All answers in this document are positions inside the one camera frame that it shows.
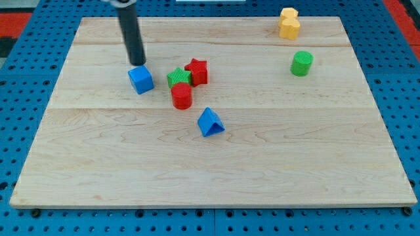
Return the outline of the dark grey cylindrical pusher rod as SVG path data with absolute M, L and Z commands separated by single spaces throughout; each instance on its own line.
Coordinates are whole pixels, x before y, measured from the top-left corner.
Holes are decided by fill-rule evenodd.
M 129 61 L 134 66 L 142 66 L 146 63 L 146 55 L 138 24 L 136 1 L 116 0 L 115 9 Z

